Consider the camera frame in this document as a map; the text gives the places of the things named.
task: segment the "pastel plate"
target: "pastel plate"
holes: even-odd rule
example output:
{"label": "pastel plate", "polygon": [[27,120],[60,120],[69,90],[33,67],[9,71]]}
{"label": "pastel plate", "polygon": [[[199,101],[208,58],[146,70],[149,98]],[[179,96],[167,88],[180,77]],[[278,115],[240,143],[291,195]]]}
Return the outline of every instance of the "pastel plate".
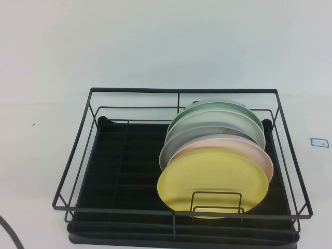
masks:
{"label": "pastel plate", "polygon": [[[161,173],[157,190],[161,200],[175,211],[238,213],[252,209],[265,197],[264,171],[243,155],[220,148],[197,149],[174,159]],[[218,218],[198,216],[198,218]]]}
{"label": "pastel plate", "polygon": [[191,140],[174,153],[168,164],[185,153],[202,148],[223,148],[238,152],[256,163],[265,172],[269,182],[272,179],[273,163],[269,155],[249,139],[235,135],[214,134]]}
{"label": "pastel plate", "polygon": [[193,124],[204,125],[206,122],[222,122],[238,127],[251,137],[262,149],[265,148],[265,136],[262,129],[252,119],[224,108],[205,108],[196,110],[181,118],[168,132],[167,141],[177,134],[188,130]]}
{"label": "pastel plate", "polygon": [[258,126],[261,128],[262,131],[264,131],[263,125],[259,118],[247,107],[245,107],[243,104],[233,101],[233,100],[227,100],[227,99],[209,99],[209,100],[203,100],[195,102],[191,105],[188,105],[182,112],[180,112],[174,120],[171,122],[167,129],[167,133],[169,130],[185,115],[204,108],[211,108],[211,107],[224,107],[233,109],[236,111],[241,112],[243,115],[246,115],[247,117],[251,118],[255,123],[258,124]]}
{"label": "pastel plate", "polygon": [[168,142],[164,145],[159,156],[159,165],[161,170],[166,168],[169,160],[172,158],[177,149],[179,149],[182,145],[198,137],[212,134],[231,134],[253,141],[252,138],[250,138],[236,126],[231,126],[225,123],[194,123],[190,125],[184,132],[179,133],[169,139]]}

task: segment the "pink plate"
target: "pink plate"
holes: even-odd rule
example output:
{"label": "pink plate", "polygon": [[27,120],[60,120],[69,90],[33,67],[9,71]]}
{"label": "pink plate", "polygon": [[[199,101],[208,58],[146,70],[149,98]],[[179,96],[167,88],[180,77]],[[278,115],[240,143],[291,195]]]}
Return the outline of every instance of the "pink plate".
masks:
{"label": "pink plate", "polygon": [[273,163],[265,151],[248,139],[228,134],[201,136],[197,139],[189,141],[174,153],[167,165],[169,165],[175,158],[187,152],[202,148],[223,148],[241,153],[261,167],[269,182],[272,179]]}

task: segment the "blue sticker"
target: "blue sticker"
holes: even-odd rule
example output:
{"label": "blue sticker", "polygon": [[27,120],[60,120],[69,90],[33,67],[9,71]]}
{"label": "blue sticker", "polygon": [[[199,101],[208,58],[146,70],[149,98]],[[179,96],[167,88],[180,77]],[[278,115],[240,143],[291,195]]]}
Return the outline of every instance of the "blue sticker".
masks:
{"label": "blue sticker", "polygon": [[324,148],[329,148],[330,145],[328,143],[328,140],[326,139],[317,139],[317,138],[310,138],[311,145],[316,146],[316,147],[324,147]]}

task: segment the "gray plate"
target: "gray plate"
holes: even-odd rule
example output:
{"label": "gray plate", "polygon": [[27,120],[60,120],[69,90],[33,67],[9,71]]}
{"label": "gray plate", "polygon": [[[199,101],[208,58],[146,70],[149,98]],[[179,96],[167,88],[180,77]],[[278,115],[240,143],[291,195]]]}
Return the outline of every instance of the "gray plate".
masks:
{"label": "gray plate", "polygon": [[240,111],[242,114],[246,115],[247,117],[251,118],[255,123],[259,125],[262,131],[264,131],[263,125],[261,124],[259,118],[247,107],[245,107],[243,104],[233,101],[233,100],[227,100],[227,99],[210,99],[210,100],[202,100],[195,102],[186,108],[183,109],[182,112],[180,112],[174,120],[171,122],[170,126],[167,129],[167,133],[170,131],[170,129],[184,116],[187,114],[194,112],[199,109],[204,108],[210,108],[210,107],[225,107],[225,108],[231,108],[233,110]]}
{"label": "gray plate", "polygon": [[203,126],[188,129],[174,137],[171,137],[164,145],[159,156],[159,165],[164,170],[174,153],[185,143],[201,136],[213,134],[230,134],[244,137],[256,143],[251,137],[241,129],[226,123],[203,123]]}
{"label": "gray plate", "polygon": [[195,125],[200,127],[207,122],[220,122],[236,126],[240,128],[240,131],[254,139],[262,149],[265,148],[264,132],[258,124],[237,110],[222,107],[204,108],[187,114],[170,129],[166,135],[165,144],[171,137],[188,130],[190,127],[194,128]]}

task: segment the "black drip tray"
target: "black drip tray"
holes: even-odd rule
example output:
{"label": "black drip tray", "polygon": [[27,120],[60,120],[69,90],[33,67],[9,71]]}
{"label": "black drip tray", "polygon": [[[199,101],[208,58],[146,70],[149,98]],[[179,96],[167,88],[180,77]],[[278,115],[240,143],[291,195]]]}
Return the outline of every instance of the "black drip tray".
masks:
{"label": "black drip tray", "polygon": [[[77,207],[99,209],[170,210],[159,198],[159,154],[167,124],[115,123],[98,120],[97,132]],[[289,215],[289,207],[272,137],[272,122],[263,121],[265,151],[274,164],[274,176],[264,200],[247,213]],[[70,240],[173,248],[228,248],[282,246],[296,248],[299,240],[290,220],[199,219],[171,216],[75,212],[67,227]]]}

